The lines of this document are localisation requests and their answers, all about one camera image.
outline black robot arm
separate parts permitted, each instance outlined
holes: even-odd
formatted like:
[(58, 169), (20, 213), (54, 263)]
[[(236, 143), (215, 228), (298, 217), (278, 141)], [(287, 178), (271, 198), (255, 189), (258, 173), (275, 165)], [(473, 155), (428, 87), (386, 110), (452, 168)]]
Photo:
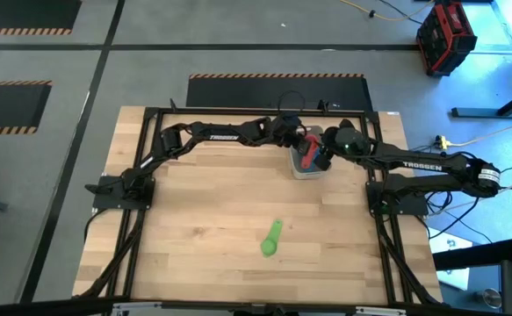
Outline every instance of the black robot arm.
[(490, 198), (500, 189), (500, 170), (468, 153), (428, 154), (402, 150), (394, 145), (365, 138), (347, 119), (339, 127), (328, 128), (321, 138), (321, 154), (316, 165), (327, 169), (338, 155), (364, 168), (392, 170), (423, 169), (442, 175), (404, 177), (390, 174), (383, 191), (398, 199), (410, 193), (463, 191), (476, 198)]
[[(118, 177), (102, 176), (99, 184), (87, 184), (85, 187), (96, 196), (107, 197), (105, 201), (112, 207), (148, 206), (149, 200), (152, 199), (155, 180), (151, 176), (152, 173), (166, 161), (188, 154), (198, 143), (213, 140), (236, 141), (250, 147), (277, 145), (295, 147), (300, 153), (305, 154), (310, 148), (310, 143), (305, 140), (303, 133), (297, 133), (300, 126), (301, 122), (296, 113), (283, 112), (274, 119), (259, 118), (239, 125), (194, 122), (176, 124), (161, 131), (157, 128), (152, 140), (152, 149), (138, 167), (126, 169)], [(181, 132), (191, 136), (185, 143), (182, 142)]]

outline green toy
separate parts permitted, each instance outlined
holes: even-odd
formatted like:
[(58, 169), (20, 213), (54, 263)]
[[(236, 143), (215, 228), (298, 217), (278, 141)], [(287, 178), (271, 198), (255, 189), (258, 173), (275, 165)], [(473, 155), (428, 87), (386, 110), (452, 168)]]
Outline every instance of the green toy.
[(264, 257), (269, 257), (277, 252), (277, 244), (279, 242), (279, 235), (283, 228), (283, 220), (276, 219), (271, 225), (270, 233), (262, 242), (261, 249)]

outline gray floor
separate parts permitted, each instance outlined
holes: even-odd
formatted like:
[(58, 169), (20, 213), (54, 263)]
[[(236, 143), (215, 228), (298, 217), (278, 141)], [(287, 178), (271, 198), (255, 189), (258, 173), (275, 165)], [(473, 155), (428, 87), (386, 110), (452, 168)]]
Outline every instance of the gray floor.
[[(356, 2), (380, 14), (398, 17), (398, 13), (379, 2)], [(66, 39), (2, 37), (0, 42), (101, 43), (115, 3), (84, 1), (74, 34)], [(391, 3), (405, 12), (423, 5), (408, 0)], [(440, 79), (424, 74), (415, 52), (110, 53), (36, 299), (68, 298), (71, 294), (92, 200), (83, 186), (96, 182), (102, 171), (119, 107), (168, 106), (171, 97), (178, 105), (184, 104), (191, 73), (364, 73), (374, 109), (401, 112), (410, 147), (428, 144), (437, 134), (462, 142), (512, 125), (509, 120), (455, 119), (448, 115), (455, 106), (499, 107), (512, 98), (512, 47), (508, 35), (488, 4), (469, 4), (465, 10), (480, 36), (476, 54), (469, 55), (452, 76)], [(427, 11), (417, 18), (422, 20), (425, 14)], [(416, 28), (408, 21), (370, 20), (337, 1), (127, 0), (115, 42), (410, 44)], [(98, 56), (99, 52), (0, 52), (0, 80), (54, 80), (39, 132), (26, 138), (0, 136), (0, 199), (11, 205), (9, 211), (0, 213), (0, 304), (15, 301), (23, 283)], [(500, 169), (511, 167), (512, 131), (467, 150)], [(512, 171), (502, 177), (502, 185), (510, 183)], [(457, 203), (468, 200), (455, 196)], [(451, 217), (441, 215), (431, 219), (429, 225), (442, 228), (450, 222)], [(512, 238), (512, 192), (481, 202), (465, 222), (492, 241)], [(454, 226), (450, 233), (486, 243), (461, 225)]]

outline wooden tabletop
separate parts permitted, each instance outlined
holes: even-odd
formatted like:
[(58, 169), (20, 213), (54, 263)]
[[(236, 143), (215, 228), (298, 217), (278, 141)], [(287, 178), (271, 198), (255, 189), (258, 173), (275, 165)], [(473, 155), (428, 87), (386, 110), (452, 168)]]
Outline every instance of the wooden tabletop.
[[(107, 174), (132, 166), (143, 112), (144, 107), (121, 108)], [(400, 115), (379, 116), (384, 141), (406, 148)], [(162, 126), (254, 118), (167, 114)], [(340, 120), (303, 118), (303, 124), (325, 129)], [(356, 119), (354, 125), (359, 127)], [(132, 298), (386, 304), (377, 232), (364, 190), (366, 171), (335, 157), (322, 178), (295, 180), (287, 157), (287, 149), (276, 146), (204, 142), (164, 163), (155, 172), (155, 199), (145, 219)], [(409, 169), (402, 173), (413, 175)], [(90, 225), (74, 294), (87, 290), (112, 258), (121, 214), (109, 210)], [(274, 219), (284, 221), (278, 251), (264, 258), (260, 243)], [(409, 216), (399, 221), (407, 263), (441, 299), (424, 227)], [(122, 292), (125, 263), (121, 271), (116, 293)], [(401, 300), (394, 264), (392, 272)]]

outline black metal frame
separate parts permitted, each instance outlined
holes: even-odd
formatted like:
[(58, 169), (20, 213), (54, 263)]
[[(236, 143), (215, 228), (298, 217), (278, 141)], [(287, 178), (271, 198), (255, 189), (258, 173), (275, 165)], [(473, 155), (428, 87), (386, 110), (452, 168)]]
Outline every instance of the black metal frame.
[[(141, 134), (138, 141), (138, 146), (136, 150), (136, 154), (134, 157), (134, 165), (139, 163), (143, 158), (144, 149), (146, 146), (146, 138), (148, 134), (148, 126), (150, 125), (151, 119), (156, 119), (155, 121), (155, 130), (153, 133), (159, 132), (162, 128), (162, 120), (164, 115), (166, 114), (190, 114), (190, 115), (253, 115), (253, 116), (274, 116), (278, 114), (277, 110), (272, 109), (219, 109), (219, 108), (177, 108), (174, 104), (173, 100), (170, 100), (171, 108), (146, 108), (142, 120), (141, 126)], [(300, 117), (331, 117), (331, 118), (352, 118), (359, 119), (361, 133), (364, 137), (369, 137), (368, 123), (372, 124), (374, 136), (373, 138), (382, 141), (382, 132), (380, 129), (379, 115), (374, 111), (334, 111), (328, 110), (327, 108), (322, 108), (321, 110), (303, 110), (299, 111)], [(367, 169), (368, 181), (373, 182), (376, 180), (375, 171), (373, 169)], [(126, 231), (128, 229), (128, 218), (130, 216), (131, 210), (124, 210), (124, 214), (119, 227), (119, 236), (118, 242), (116, 245), (116, 250), (120, 249), (123, 241), (126, 238)], [(389, 307), (389, 308), (400, 308), (405, 306), (407, 309), (418, 308), (417, 305), (413, 304), (413, 296), (411, 288), (414, 288), (413, 284), (409, 284), (408, 280), (415, 279), (412, 271), (405, 266), (405, 257), (403, 244), (400, 236), (400, 226), (398, 223), (397, 216), (390, 215), (389, 222), (392, 228), (393, 233), (393, 244), (388, 244), (390, 242), (390, 237), (387, 235), (386, 229), (384, 227), (383, 215), (380, 213), (372, 214), (375, 225), (377, 228), (377, 234), (379, 237), (379, 252), (380, 252), (380, 260), (382, 263), (383, 270), (383, 279), (385, 282), (386, 289), (386, 299), (388, 306), (376, 306), (376, 307)], [(136, 261), (138, 258), (138, 250), (140, 247), (140, 236), (137, 241), (134, 243), (132, 250), (129, 254), (129, 261), (126, 271), (125, 278), (125, 286), (123, 289), (123, 297), (129, 298), (131, 297), (133, 279), (134, 279), (134, 268), (136, 265)], [(404, 265), (405, 269), (400, 269), (400, 280), (402, 286), (402, 294), (403, 294), (403, 303), (399, 303), (397, 301), (392, 271), (390, 266), (390, 256), (389, 252), (392, 253), (394, 260), (397, 262), (397, 265)], [(117, 276), (113, 276), (112, 280), (108, 287), (107, 296), (114, 294), (114, 284), (116, 282)], [(419, 282), (415, 283), (415, 288), (421, 288)], [(427, 305), (421, 305), (421, 311), (426, 312), (422, 313), (425, 315), (448, 315), (453, 314), (455, 311), (456, 314), (472, 314), (470, 312), (465, 312), (461, 310), (449, 310), (447, 307), (442, 307), (440, 305), (430, 305), (430, 301), (427, 299), (420, 299), (422, 303)], [(246, 303), (214, 303), (214, 302), (162, 302), (160, 307), (168, 307), (168, 308), (202, 308), (202, 309), (226, 309), (226, 310), (243, 310), (246, 312), (273, 312), (277, 309), (280, 309), (284, 312), (354, 312), (358, 306), (353, 305), (267, 305), (267, 304), (246, 304)]]
[[(143, 158), (143, 152), (146, 145), (146, 138), (148, 134), (148, 126), (150, 124), (151, 119), (156, 119), (155, 122), (155, 130), (160, 131), (162, 128), (162, 120), (165, 114), (204, 114), (204, 115), (254, 115), (254, 116), (274, 116), (278, 114), (277, 110), (273, 109), (219, 109), (219, 108), (177, 108), (173, 100), (170, 100), (171, 107), (168, 108), (146, 108), (144, 112), (144, 116), (142, 119), (141, 126), (141, 134), (138, 141), (138, 146), (136, 149), (136, 154), (134, 157), (134, 166), (136, 166)], [(374, 130), (374, 138), (378, 140), (382, 140), (382, 134), (380, 131), (379, 125), (379, 115), (376, 112), (363, 112), (363, 111), (334, 111), (328, 110), (327, 108), (322, 108), (322, 110), (304, 110), (299, 111), (300, 117), (331, 117), (331, 118), (352, 118), (359, 119), (361, 133), (364, 137), (369, 137), (369, 131), (367, 126), (367, 121), (372, 123)], [(375, 174), (373, 169), (367, 169), (367, 174), (369, 177), (369, 182), (375, 181)], [(115, 251), (119, 250), (123, 241), (126, 238), (126, 233), (128, 230), (128, 218), (130, 216), (131, 210), (124, 210), (123, 218), (121, 220), (121, 224), (119, 226), (119, 236), (117, 239), (117, 244), (115, 246)], [(374, 214), (375, 222), (377, 225), (377, 231), (379, 231), (379, 225), (384, 225), (382, 214)], [(398, 224), (398, 220), (396, 216), (390, 216), (391, 228), (393, 230), (393, 238), (394, 238), (394, 246), (399, 252), (399, 255), (404, 256), (403, 245), (400, 236), (400, 228)], [(129, 263), (126, 271), (126, 279), (125, 285), (123, 289), (123, 296), (131, 295), (131, 290), (133, 286), (133, 278), (134, 278), (134, 267), (136, 265), (136, 260), (138, 257), (138, 250), (140, 246), (141, 238), (139, 236), (136, 243), (133, 245), (131, 249), (131, 253), (129, 255)], [(392, 273), (390, 268), (389, 256), (386, 252), (383, 243), (379, 237), (379, 250), (381, 254), (381, 261), (383, 266), (383, 274), (385, 279), (385, 287), (386, 287), (386, 295), (388, 302), (395, 303), (396, 297), (394, 293), (394, 285), (392, 279)], [(401, 275), (402, 282), (402, 290), (404, 293), (405, 302), (412, 302), (412, 294), (411, 290), (407, 286), (407, 283), (404, 279), (404, 275)], [(114, 294), (114, 285), (117, 281), (117, 275), (112, 276), (112, 279), (108, 285), (107, 295)]]
[(454, 118), (512, 119), (512, 100), (499, 109), (452, 108)]
[[(277, 110), (267, 109), (219, 109), (219, 108), (177, 108), (173, 101), (170, 100), (171, 108), (146, 108), (142, 120), (141, 133), (137, 144), (137, 149), (134, 157), (134, 165), (136, 165), (142, 158), (144, 148), (146, 145), (146, 138), (148, 134), (148, 126), (151, 119), (156, 119), (155, 131), (162, 128), (162, 120), (165, 114), (199, 114), (199, 115), (253, 115), (253, 116), (274, 116), (278, 114)], [(368, 123), (372, 124), (374, 131), (374, 138), (382, 140), (382, 133), (379, 124), (379, 115), (374, 111), (338, 111), (328, 110), (322, 108), (321, 110), (303, 110), (298, 112), (301, 117), (331, 117), (331, 118), (353, 118), (359, 119), (361, 133), (365, 137), (369, 137)], [(368, 181), (376, 180), (375, 171), (367, 169)], [(119, 225), (119, 236), (114, 253), (117, 249), (123, 248), (124, 240), (126, 240), (126, 232), (128, 230), (130, 214), (132, 210), (124, 210), (121, 222)], [(145, 209), (137, 210), (137, 212), (147, 212)], [(494, 315), (494, 313), (486, 312), (473, 312), (460, 309), (453, 309), (449, 306), (435, 303), (429, 295), (426, 297), (422, 295), (427, 293), (420, 285), (419, 281), (415, 278), (411, 269), (406, 265), (404, 259), (403, 244), (400, 236), (400, 228), (398, 219), (395, 215), (389, 215), (389, 221), (393, 233), (393, 242), (385, 228), (385, 223), (382, 214), (372, 214), (377, 234), (379, 237), (379, 251), (380, 260), (382, 263), (382, 270), (384, 275), (384, 282), (386, 288), (387, 305), (304, 305), (304, 304), (252, 304), (252, 303), (227, 303), (227, 302), (198, 302), (198, 301), (159, 301), (155, 300), (151, 307), (159, 308), (182, 308), (182, 309), (221, 309), (221, 310), (235, 310), (245, 311), (252, 313), (265, 313), (265, 312), (346, 312), (353, 314), (359, 310), (363, 311), (366, 308), (390, 308), (401, 309), (407, 312), (407, 315), (428, 315), (428, 316), (443, 316), (443, 315)], [(137, 216), (135, 225), (142, 227), (144, 223), (144, 216)], [(51, 302), (35, 302), (16, 305), (0, 305), (0, 315), (88, 315), (102, 312), (108, 314), (114, 309), (120, 308), (118, 304), (125, 302), (145, 302), (145, 300), (131, 299), (131, 292), (134, 280), (134, 269), (138, 258), (138, 250), (140, 247), (141, 230), (138, 232), (139, 236), (135, 239), (131, 250), (129, 251), (129, 260), (124, 281), (124, 289), (122, 296), (114, 295), (115, 284), (117, 281), (118, 271), (116, 271), (107, 284), (106, 297), (80, 297), (70, 300), (60, 300)], [(402, 282), (402, 291), (404, 302), (398, 302), (395, 295), (389, 253), (396, 262), (400, 269), (400, 279)], [(413, 303), (412, 291), (414, 289), (416, 295), (422, 302), (420, 305)]]
[[(40, 274), (43, 270), (45, 260), (47, 258), (47, 252), (50, 247), (54, 230), (56, 227), (56, 223), (58, 222), (58, 218), (61, 213), (61, 206), (64, 201), (64, 198), (67, 194), (67, 189), (69, 186), (69, 180), (72, 176), (72, 173), (76, 164), (76, 157), (78, 155), (80, 146), (83, 141), (83, 135), (86, 130), (86, 126), (88, 125), (88, 121), (91, 114), (91, 109), (95, 102), (95, 97), (97, 94), (97, 90), (99, 87), (99, 83), (101, 81), (102, 74), (105, 69), (105, 64), (107, 61), (107, 56), (111, 51), (132, 51), (132, 50), (148, 50), (148, 51), (179, 51), (179, 50), (321, 50), (326, 48), (334, 48), (335, 50), (343, 50), (343, 51), (355, 51), (355, 50), (383, 50), (383, 51), (393, 51), (393, 50), (403, 50), (403, 51), (416, 51), (419, 49), (417, 45), (360, 45), (360, 44), (160, 44), (160, 45), (114, 45), (113, 38), (115, 36), (115, 32), (117, 31), (119, 20), (121, 18), (121, 14), (123, 8), (125, 6), (126, 0), (118, 0), (115, 8), (115, 12), (113, 13), (112, 22), (110, 24), (109, 30), (107, 32), (107, 36), (105, 38), (105, 42), (103, 44), (0, 44), (0, 50), (4, 51), (98, 51), (100, 52), (100, 57), (97, 63), (97, 67), (95, 69), (93, 78), (90, 83), (90, 95), (86, 100), (83, 109), (83, 115), (78, 121), (76, 127), (76, 136), (73, 141), (70, 143), (69, 154), (67, 159), (62, 167), (61, 176), (59, 182), (57, 183), (57, 191), (52, 197), (52, 203), (47, 210), (46, 215), (46, 225), (43, 233), (39, 238), (39, 246), (37, 248), (36, 254), (33, 256), (31, 260), (31, 268), (25, 279), (25, 285), (22, 284), (23, 290), (21, 293), (20, 301), (21, 305), (13, 305), (13, 307), (23, 307), (25, 305), (32, 305), (33, 296), (35, 294), (38, 282), (40, 280)], [(130, 219), (130, 211), (124, 212), (123, 220), (121, 222), (121, 229), (119, 232), (119, 237), (122, 239), (124, 236), (124, 232), (128, 230), (128, 221)], [(395, 227), (393, 222), (391, 221), (391, 226), (393, 226), (393, 230)], [(111, 280), (111, 288), (114, 290), (114, 285), (116, 281), (116, 276)], [(183, 307), (182, 303), (177, 302), (172, 304), (168, 302), (166, 304), (171, 308), (180, 308)], [(222, 308), (229, 309), (231, 305), (229, 304), (214, 304), (207, 303), (207, 307), (210, 306), (222, 306)], [(409, 306), (410, 309), (416, 309), (416, 305)], [(347, 309), (338, 309), (338, 312), (348, 311)]]

